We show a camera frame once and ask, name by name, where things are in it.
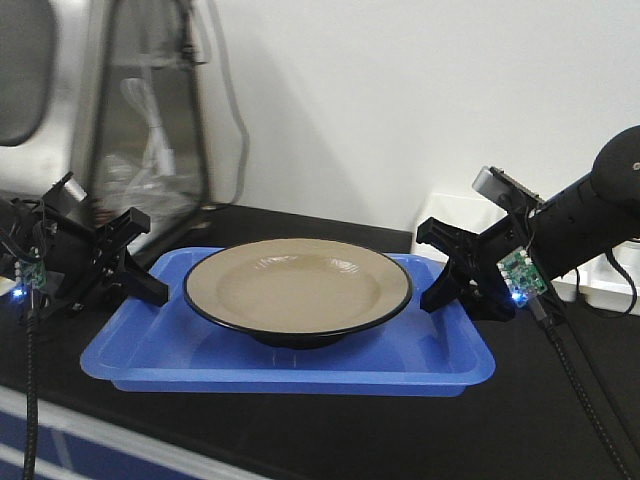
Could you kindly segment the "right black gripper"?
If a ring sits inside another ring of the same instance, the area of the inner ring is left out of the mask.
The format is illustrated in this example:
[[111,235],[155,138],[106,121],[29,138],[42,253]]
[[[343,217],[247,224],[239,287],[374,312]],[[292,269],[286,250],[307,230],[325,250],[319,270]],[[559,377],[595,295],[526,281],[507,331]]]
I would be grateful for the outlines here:
[[464,307],[472,320],[511,320],[516,311],[526,308],[529,295],[509,287],[497,264],[514,250],[530,244],[532,230],[528,216],[532,202],[499,199],[498,205],[507,215],[481,234],[461,229],[429,217],[416,231],[418,244],[430,245],[446,255],[442,272],[420,298],[420,308],[433,313],[469,289],[471,277],[453,260],[467,260],[475,254],[477,270]]

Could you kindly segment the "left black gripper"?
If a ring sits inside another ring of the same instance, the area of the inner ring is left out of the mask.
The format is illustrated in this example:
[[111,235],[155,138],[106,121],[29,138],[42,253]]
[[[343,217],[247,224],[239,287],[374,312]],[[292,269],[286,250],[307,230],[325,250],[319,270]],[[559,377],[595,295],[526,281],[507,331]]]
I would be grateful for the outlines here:
[[[153,277],[131,256],[127,247],[150,232],[151,219],[132,207],[95,228],[70,218],[77,203],[49,193],[40,198],[1,198],[1,276],[15,285],[8,295],[25,303],[25,321],[36,323],[53,312],[85,298],[99,283],[111,280],[124,292],[146,303],[168,302],[168,285]],[[46,286],[20,288],[15,282],[17,260],[44,261]]]

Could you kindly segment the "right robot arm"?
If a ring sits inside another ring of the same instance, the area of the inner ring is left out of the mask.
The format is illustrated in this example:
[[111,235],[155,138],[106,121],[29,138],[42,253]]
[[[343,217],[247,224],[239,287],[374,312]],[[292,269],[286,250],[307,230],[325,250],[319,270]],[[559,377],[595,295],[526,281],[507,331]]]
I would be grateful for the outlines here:
[[553,279],[638,237],[639,129],[613,137],[589,173],[548,200],[496,167],[483,168],[473,188],[506,215],[481,233],[435,218],[418,227],[418,242],[448,258],[420,306],[434,312],[466,299],[507,321],[538,298],[556,299]]

